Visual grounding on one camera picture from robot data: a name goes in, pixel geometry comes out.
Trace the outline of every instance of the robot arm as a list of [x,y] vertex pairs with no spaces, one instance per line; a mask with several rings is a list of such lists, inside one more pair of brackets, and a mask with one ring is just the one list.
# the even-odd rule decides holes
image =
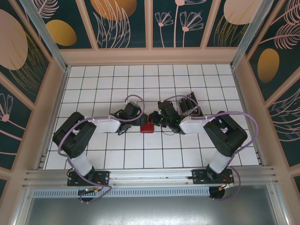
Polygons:
[[199,117],[180,116],[174,109],[171,101],[158,103],[160,113],[149,115],[149,122],[161,127],[169,127],[174,133],[207,134],[215,145],[217,152],[213,160],[207,165],[207,175],[215,180],[227,167],[235,151],[247,139],[247,133],[229,115],[217,116],[212,120],[205,119],[203,114]]
[[[94,178],[94,167],[88,161],[84,150],[86,149],[94,133],[118,133],[123,134],[131,126],[146,124],[146,115],[143,114],[138,120],[132,122],[120,122],[118,119],[129,120],[136,118],[141,113],[141,108],[129,102],[124,110],[119,110],[103,119],[88,120],[76,127],[64,141],[61,150],[70,158],[75,169],[87,180]],[[59,146],[66,133],[85,117],[79,112],[74,112],[53,135],[53,141]]]

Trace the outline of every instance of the black grid line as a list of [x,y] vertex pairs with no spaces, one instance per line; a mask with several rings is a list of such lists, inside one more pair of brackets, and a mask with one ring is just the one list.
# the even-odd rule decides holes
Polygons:
[[[173,82],[174,82],[174,87],[166,87],[166,88],[163,88],[163,89],[169,89],[169,90],[171,90],[171,91],[173,91],[173,92],[175,92],[175,94],[178,94],[178,91],[180,90],[180,89],[183,89],[183,88],[185,88],[185,89],[189,89],[190,90],[190,92],[192,92],[192,90],[195,88],[205,88],[206,89],[206,94],[207,94],[207,99],[205,99],[205,100],[199,100],[198,102],[201,104],[201,102],[202,101],[207,101],[208,102],[208,104],[206,105],[206,107],[209,107],[210,109],[209,109],[209,112],[210,112],[210,114],[212,114],[212,108],[211,108],[211,102],[213,102],[213,101],[225,101],[225,106],[226,106],[226,108],[227,108],[227,110],[228,110],[228,105],[227,105],[227,102],[226,102],[226,100],[231,100],[231,101],[240,101],[240,99],[226,99],[225,98],[225,95],[224,95],[224,92],[223,92],[223,87],[226,87],[226,88],[236,88],[236,82],[235,82],[235,79],[234,79],[234,83],[235,83],[235,85],[233,85],[233,84],[229,84],[228,86],[226,85],[226,86],[223,86],[222,85],[222,83],[221,83],[221,77],[220,77],[220,74],[218,74],[218,69],[217,69],[217,76],[218,76],[218,79],[219,79],[219,82],[220,82],[220,86],[217,86],[217,87],[207,87],[207,84],[206,84],[206,81],[205,81],[205,78],[204,78],[204,72],[203,72],[203,67],[202,67],[202,65],[200,65],[200,67],[199,67],[199,69],[201,69],[202,70],[202,74],[203,75],[198,75],[198,76],[203,76],[203,79],[204,79],[204,85],[202,86],[202,87],[192,87],[192,84],[191,84],[191,75],[190,75],[190,72],[189,72],[189,68],[188,68],[188,66],[186,65],[186,64],[183,64],[184,66],[186,66],[187,67],[187,74],[186,75],[183,75],[183,74],[181,74],[181,76],[187,76],[188,77],[188,79],[189,79],[189,87],[180,87],[180,88],[178,88],[177,86],[176,86],[176,81],[175,81],[175,75],[174,75],[174,65],[172,65],[172,64],[170,64],[171,66],[172,66],[172,76],[173,76]],[[142,67],[142,75],[139,75],[139,76],[129,76],[129,71],[130,71],[130,66],[128,66],[128,74],[127,74],[127,76],[120,76],[119,74],[118,75],[115,75],[115,66],[112,66],[112,68],[113,68],[113,71],[109,71],[110,73],[112,72],[112,76],[101,76],[100,75],[100,70],[101,70],[101,67],[99,67],[98,68],[98,77],[97,77],[97,75],[95,74],[95,76],[85,76],[85,73],[86,73],[86,67],[84,67],[84,72],[83,72],[83,76],[75,76],[75,77],[69,77],[68,78],[68,82],[70,81],[70,78],[82,78],[82,82],[81,82],[81,88],[80,89],[67,89],[66,87],[65,87],[65,90],[64,90],[64,94],[63,94],[63,98],[62,98],[62,101],[63,101],[63,99],[64,99],[64,97],[65,97],[65,94],[66,94],[66,91],[68,90],[78,90],[79,91],[79,97],[78,97],[78,100],[77,100],[77,102],[62,102],[61,103],[61,106],[60,106],[60,109],[59,109],[59,113],[58,113],[58,117],[57,117],[57,120],[56,120],[56,123],[55,123],[55,128],[57,128],[57,125],[58,125],[58,123],[61,123],[60,121],[58,121],[58,119],[66,119],[67,117],[60,117],[59,115],[60,115],[60,113],[61,113],[61,111],[62,111],[62,106],[63,106],[63,104],[74,104],[74,103],[76,103],[77,104],[77,106],[76,106],[76,109],[78,110],[78,108],[79,108],[79,103],[91,103],[91,104],[93,104],[93,108],[92,108],[92,115],[94,114],[94,112],[95,112],[95,104],[96,103],[109,103],[109,113],[111,113],[111,110],[112,110],[112,104],[118,104],[118,103],[123,103],[123,101],[112,101],[112,97],[113,97],[113,92],[111,91],[111,96],[110,96],[110,101],[108,100],[108,101],[96,101],[96,95],[97,95],[97,90],[126,90],[127,91],[127,94],[129,94],[129,90],[135,90],[135,89],[141,89],[141,88],[135,88],[135,87],[132,87],[132,88],[129,88],[129,77],[143,77],[143,92],[142,92],[142,94],[143,94],[143,96],[144,96],[144,94],[145,94],[145,90],[147,90],[147,89],[154,89],[153,87],[149,87],[149,88],[145,88],[145,83],[144,83],[144,81],[145,81],[145,79],[144,79],[144,77],[145,77],[145,67],[144,67],[144,65],[143,65],[143,67]],[[159,99],[160,100],[163,100],[162,98],[161,98],[161,83],[159,82],[159,77],[164,77],[164,76],[166,76],[166,77],[171,77],[171,75],[161,75],[160,73],[159,73],[159,66],[157,65],[157,73],[158,73],[158,76],[157,75],[150,75],[150,76],[147,76],[147,77],[151,77],[151,76],[153,76],[153,77],[158,77],[158,88],[156,88],[157,90],[155,90],[155,91],[158,91],[158,94],[159,94]],[[93,88],[93,89],[87,89],[87,88],[85,88],[85,89],[83,89],[82,87],[83,87],[83,79],[84,78],[91,78],[91,77],[93,77],[93,78],[97,78],[97,85],[96,85],[96,88]],[[111,88],[106,88],[106,86],[103,86],[103,87],[105,87],[105,88],[98,88],[98,84],[99,84],[99,82],[101,81],[100,79],[101,78],[105,78],[105,77],[109,77],[109,78],[111,78],[112,79],[112,84],[111,84]],[[115,77],[126,77],[127,78],[127,88],[113,88],[113,82],[114,82],[114,78]],[[219,100],[216,100],[216,99],[214,99],[214,100],[210,100],[210,97],[209,97],[209,95],[208,95],[208,89],[207,88],[221,88],[221,90],[222,90],[222,93],[223,93],[223,98],[224,99],[219,99]],[[81,97],[81,95],[82,95],[82,90],[94,90],[94,91],[96,91],[96,93],[95,93],[95,97],[94,97],[94,101],[92,102],[81,102],[80,101],[80,97]],[[146,103],[147,102],[149,102],[149,103],[156,103],[157,101],[145,101]],[[140,133],[139,131],[128,131],[128,132],[130,132],[130,133]],[[191,148],[183,148],[182,147],[182,140],[181,140],[181,136],[180,136],[180,146],[179,146],[179,143],[178,143],[178,146],[176,146],[176,148],[166,148],[166,147],[164,147],[164,142],[163,142],[163,133],[160,131],[160,130],[156,130],[156,131],[154,131],[155,133],[157,133],[157,132],[160,132],[161,133],[161,135],[160,135],[160,137],[161,137],[161,148],[151,148],[151,149],[145,149],[145,137],[144,137],[144,134],[143,134],[143,158],[142,158],[142,160],[143,160],[143,168],[145,168],[145,150],[161,150],[161,152],[162,152],[162,163],[163,163],[163,168],[165,167],[165,162],[164,162],[164,149],[165,150],[168,150],[168,149],[180,149],[181,150],[181,160],[182,160],[182,166],[176,166],[176,167],[174,167],[174,168],[182,168],[182,167],[184,167],[184,168],[190,168],[190,167],[186,167],[186,166],[184,166],[184,162],[183,162],[183,152],[182,152],[182,149],[195,149],[195,147],[191,147]],[[123,151],[124,152],[124,158],[123,158],[123,168],[125,168],[125,157],[126,157],[126,151],[127,150],[138,150],[138,149],[127,149],[126,148],[126,134],[124,134],[125,135],[125,141],[124,141],[124,149],[111,149],[110,151],[117,151],[117,150],[121,150],[121,151]],[[200,151],[200,155],[201,155],[201,162],[202,162],[202,165],[204,166],[204,164],[203,164],[203,154],[202,154],[202,151],[201,151],[201,149],[215,149],[215,147],[203,147],[203,148],[201,148],[201,143],[200,143],[200,141],[201,141],[201,139],[200,139],[200,137],[199,137],[199,135],[197,135],[197,138],[198,138],[198,142],[199,142],[199,151]],[[103,165],[103,167],[105,168],[105,163],[106,163],[106,152],[108,151],[107,150],[107,144],[108,144],[108,134],[106,134],[106,143],[105,143],[105,147],[103,147],[103,149],[98,149],[98,150],[89,150],[89,148],[88,148],[88,150],[86,151],[86,153],[88,152],[88,151],[99,151],[99,150],[105,150],[105,155],[104,155],[104,165]],[[51,145],[50,145],[50,147],[49,147],[49,153],[51,152],[51,151],[56,151],[56,150],[51,150]]]

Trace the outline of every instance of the cable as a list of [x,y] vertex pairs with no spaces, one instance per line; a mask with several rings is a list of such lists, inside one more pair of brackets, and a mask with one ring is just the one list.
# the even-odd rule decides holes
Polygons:
[[238,173],[238,171],[235,168],[233,168],[231,166],[228,166],[228,167],[231,168],[233,171],[235,171],[236,175],[238,176],[238,179],[239,179],[238,190],[236,191],[236,193],[234,193],[234,195],[232,195],[232,196],[230,196],[228,198],[221,198],[221,199],[219,199],[219,201],[225,201],[225,200],[233,199],[239,193],[239,191],[240,191],[240,186],[241,186],[241,183],[242,183],[241,180],[240,180],[240,174]]
[[195,105],[197,106],[198,111],[199,111],[195,116],[199,116],[199,115],[201,114],[201,108],[200,108],[200,106],[198,105],[198,103],[197,103],[195,100],[193,100],[193,99],[192,99],[191,97],[189,97],[189,96],[185,96],[185,95],[174,95],[174,96],[172,96],[172,97],[169,97],[169,98],[165,99],[164,101],[168,101],[168,100],[170,100],[170,99],[172,99],[172,98],[176,98],[176,97],[188,98],[189,100],[191,100],[193,103],[195,103]]
[[164,135],[167,135],[167,134],[163,131],[163,127],[160,127],[160,129],[161,129],[161,132],[163,132]]
[[233,158],[236,156],[236,154],[238,154],[240,151],[242,151],[243,149],[245,149],[246,147],[250,146],[257,138],[258,136],[258,124],[256,122],[256,120],[250,116],[249,114],[247,113],[244,113],[244,112],[239,112],[239,111],[230,111],[230,112],[221,112],[221,113],[218,113],[216,115],[212,115],[212,116],[209,116],[209,117],[201,117],[201,118],[198,118],[198,117],[191,117],[191,120],[213,120],[214,118],[216,118],[217,116],[223,116],[223,115],[244,115],[244,116],[247,116],[248,118],[250,118],[254,124],[255,124],[255,135],[254,137],[251,139],[251,141],[249,141],[246,145],[244,145],[243,147],[241,147],[240,149],[236,150],[234,152],[234,154],[231,156],[230,160],[228,161],[227,165],[229,165],[231,163],[231,161],[233,160]]
[[[124,102],[126,102],[126,101],[128,100],[129,97],[137,97],[137,98],[139,98],[139,99],[141,100],[142,106],[143,106],[142,112],[141,112],[137,117],[135,117],[135,118],[133,118],[133,119],[123,120],[123,119],[119,119],[119,118],[115,118],[115,117],[114,117],[114,118],[113,118],[114,120],[118,120],[118,121],[121,121],[121,122],[131,122],[131,121],[134,121],[134,120],[139,119],[139,118],[144,114],[144,111],[145,111],[145,102],[144,102],[144,100],[143,100],[141,97],[137,96],[137,95],[129,95],[129,96],[126,97],[126,99],[124,100]],[[89,183],[89,184],[91,184],[91,185],[93,185],[93,186],[103,187],[103,188],[109,188],[107,191],[105,191],[105,192],[104,192],[102,195],[100,195],[99,197],[93,198],[91,201],[89,201],[89,203],[95,202],[95,201],[99,200],[100,198],[102,198],[104,195],[106,195],[106,194],[112,189],[112,186],[109,186],[109,185],[103,185],[103,184],[96,184],[96,183],[94,183],[94,182],[89,181],[89,180],[86,179],[85,177],[83,177],[83,176],[78,172],[78,170],[75,168],[75,166],[73,165],[71,159],[70,159],[66,154],[61,153],[61,147],[62,147],[62,144],[64,143],[64,141],[66,140],[66,138],[70,135],[70,133],[72,133],[73,130],[74,130],[77,126],[79,126],[80,124],[82,124],[82,123],[84,123],[84,122],[86,122],[86,121],[89,121],[89,120],[101,120],[101,119],[110,119],[110,118],[111,118],[110,116],[99,116],[99,117],[85,118],[85,119],[79,121],[78,123],[76,123],[74,126],[72,126],[72,127],[67,131],[67,133],[65,134],[65,136],[62,138],[60,144],[58,145],[58,150],[57,150],[58,154],[59,154],[60,156],[64,156],[64,157],[67,158],[67,161],[68,161],[68,163],[70,164],[70,166],[73,168],[73,170],[77,173],[77,175],[78,175],[82,180],[84,180],[85,182],[87,182],[87,183]]]

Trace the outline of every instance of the flower drawing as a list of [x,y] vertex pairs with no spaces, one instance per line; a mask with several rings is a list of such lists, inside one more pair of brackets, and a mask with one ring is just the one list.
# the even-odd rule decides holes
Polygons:
[[180,13],[180,22],[183,30],[182,47],[184,47],[185,33],[192,30],[200,30],[203,28],[201,12],[191,12],[187,17],[187,12]]
[[177,24],[177,15],[178,15],[179,6],[195,5],[195,4],[205,3],[205,2],[206,0],[175,0],[177,7],[176,7],[175,25],[174,25],[174,48],[176,47],[176,24]]
[[[7,95],[7,97],[5,98],[3,93],[0,94],[0,127],[1,127],[1,124],[3,122],[9,122],[9,123],[13,124],[16,127],[25,130],[25,128],[15,124],[14,122],[12,122],[10,120],[10,113],[11,113],[11,110],[12,110],[12,107],[13,107],[13,102],[14,102],[14,99],[13,99],[12,96]],[[14,136],[14,135],[12,135],[8,132],[5,132],[1,129],[0,129],[0,133],[4,134],[6,136],[9,136],[11,138],[14,138],[16,140],[19,140],[19,141],[22,140],[22,138]],[[8,152],[0,152],[0,154],[16,155],[16,153],[8,153]]]
[[159,29],[160,29],[160,38],[161,38],[161,43],[163,45],[163,47],[165,47],[164,45],[164,41],[163,41],[163,35],[162,35],[162,31],[161,28],[164,26],[169,26],[172,25],[174,23],[174,21],[171,19],[171,15],[170,12],[169,13],[155,13],[155,19],[159,25]]

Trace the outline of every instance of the enclosure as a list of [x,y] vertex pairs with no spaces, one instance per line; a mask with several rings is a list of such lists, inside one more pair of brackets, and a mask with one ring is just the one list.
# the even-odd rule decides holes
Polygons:
[[[1,224],[298,224],[299,14],[299,0],[1,1]],[[132,126],[93,134],[84,154],[113,189],[80,204],[52,141],[69,116],[108,116],[129,95],[149,115],[191,92],[204,117],[257,121],[229,164],[239,194],[213,202],[189,179],[217,152],[206,133]],[[243,147],[255,125],[231,117]]]

